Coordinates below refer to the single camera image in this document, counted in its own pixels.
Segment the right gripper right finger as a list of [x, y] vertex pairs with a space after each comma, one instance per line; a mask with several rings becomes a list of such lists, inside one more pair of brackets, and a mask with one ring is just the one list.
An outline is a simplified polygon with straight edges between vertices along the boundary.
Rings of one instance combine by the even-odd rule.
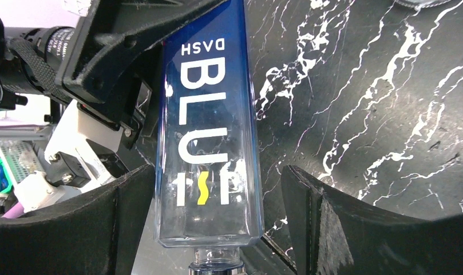
[[281, 184], [297, 274], [463, 274], [463, 214], [397, 214], [291, 165]]

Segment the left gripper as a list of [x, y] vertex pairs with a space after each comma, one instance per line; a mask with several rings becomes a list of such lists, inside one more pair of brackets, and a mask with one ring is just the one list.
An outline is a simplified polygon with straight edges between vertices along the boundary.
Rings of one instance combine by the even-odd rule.
[[155, 166], [163, 39], [219, 6], [221, 1], [92, 1], [80, 18], [56, 85], [82, 110], [124, 132], [116, 159], [119, 177]]

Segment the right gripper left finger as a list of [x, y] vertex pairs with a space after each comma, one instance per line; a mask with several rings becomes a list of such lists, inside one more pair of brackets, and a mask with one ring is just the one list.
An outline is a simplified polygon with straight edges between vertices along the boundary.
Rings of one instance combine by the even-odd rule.
[[130, 274], [155, 177], [146, 164], [61, 203], [0, 218], [0, 274]]

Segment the blue square bottle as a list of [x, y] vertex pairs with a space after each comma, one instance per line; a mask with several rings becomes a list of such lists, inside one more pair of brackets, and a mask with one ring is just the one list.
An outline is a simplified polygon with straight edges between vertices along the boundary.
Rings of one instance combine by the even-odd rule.
[[244, 274], [263, 235], [254, 92], [243, 1], [225, 1], [166, 38], [155, 238], [191, 248], [190, 274]]

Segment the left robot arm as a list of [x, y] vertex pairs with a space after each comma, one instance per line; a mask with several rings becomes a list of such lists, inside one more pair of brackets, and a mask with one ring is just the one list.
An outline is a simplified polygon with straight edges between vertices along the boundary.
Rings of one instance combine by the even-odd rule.
[[146, 160], [156, 155], [159, 104], [137, 111], [141, 86], [157, 93], [163, 41], [207, 14], [219, 1], [91, 1], [75, 28], [4, 27], [0, 20], [0, 108], [25, 94], [76, 101], [98, 132], [126, 132], [123, 144]]

